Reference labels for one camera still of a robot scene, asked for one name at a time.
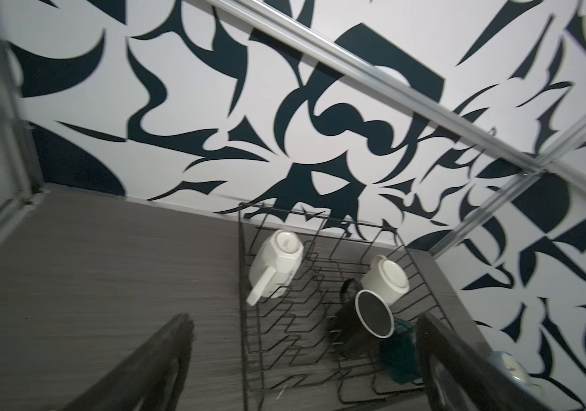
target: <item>white mug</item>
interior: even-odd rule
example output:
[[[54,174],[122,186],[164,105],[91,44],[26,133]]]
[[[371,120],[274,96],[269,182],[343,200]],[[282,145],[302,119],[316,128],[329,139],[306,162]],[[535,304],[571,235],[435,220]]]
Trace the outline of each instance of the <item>white mug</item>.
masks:
[[[247,299],[249,305],[255,305],[261,297],[277,298],[286,292],[302,263],[302,249],[297,235],[283,229],[265,240],[249,268],[249,283],[252,284]]]
[[[403,269],[383,255],[373,257],[371,269],[362,278],[362,287],[375,292],[388,306],[410,290],[410,283]]]

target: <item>black mug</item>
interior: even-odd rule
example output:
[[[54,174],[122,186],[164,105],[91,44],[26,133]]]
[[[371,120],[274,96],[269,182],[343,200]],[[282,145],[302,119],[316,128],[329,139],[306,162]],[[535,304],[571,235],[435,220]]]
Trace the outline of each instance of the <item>black mug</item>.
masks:
[[[350,289],[356,292],[348,299]],[[394,316],[375,292],[364,290],[359,280],[346,280],[340,292],[341,307],[330,322],[330,336],[337,351],[352,360],[376,347],[394,333]]]

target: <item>dish rack wire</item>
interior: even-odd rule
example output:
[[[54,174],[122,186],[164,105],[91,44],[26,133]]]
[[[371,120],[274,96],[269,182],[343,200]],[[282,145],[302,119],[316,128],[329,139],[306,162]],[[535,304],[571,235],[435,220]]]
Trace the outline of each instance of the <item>dish rack wire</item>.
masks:
[[[244,218],[260,214],[264,218],[258,226],[244,222]],[[318,219],[314,220],[318,228],[315,232],[296,231],[304,243],[304,258],[284,294],[276,299],[261,298],[251,307],[246,303],[251,289],[249,267],[264,240],[282,227],[277,221],[285,221],[289,214],[306,222]],[[391,397],[423,390],[420,378],[404,385],[393,382],[380,368],[377,350],[356,360],[340,357],[335,350],[338,342],[334,341],[338,331],[327,329],[329,320],[341,307],[341,284],[368,271],[370,259],[383,253],[381,245],[374,242],[386,240],[393,242],[394,248],[384,249],[385,255],[403,268],[410,281],[410,291],[391,307],[394,316],[415,323],[421,312],[430,312],[452,328],[392,227],[338,220],[305,210],[240,204],[239,288],[245,411],[373,409],[375,403],[384,405]]]

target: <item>teal object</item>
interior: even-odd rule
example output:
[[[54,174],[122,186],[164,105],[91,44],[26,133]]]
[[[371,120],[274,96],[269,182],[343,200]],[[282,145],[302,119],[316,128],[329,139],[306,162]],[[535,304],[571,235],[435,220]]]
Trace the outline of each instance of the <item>teal object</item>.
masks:
[[[406,384],[420,378],[414,348],[414,326],[394,318],[394,334],[380,341],[380,365],[396,383]]]

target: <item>black mug handle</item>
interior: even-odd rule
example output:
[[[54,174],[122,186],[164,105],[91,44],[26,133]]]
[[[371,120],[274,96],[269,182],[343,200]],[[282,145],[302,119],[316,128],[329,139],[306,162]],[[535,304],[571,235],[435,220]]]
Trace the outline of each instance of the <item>black mug handle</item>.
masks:
[[[339,291],[338,295],[341,300],[341,305],[346,305],[350,300],[350,296],[348,295],[348,291],[350,286],[354,284],[354,287],[357,289],[357,292],[364,289],[362,283],[356,278],[348,278],[346,281],[343,282],[341,285],[341,291]]]

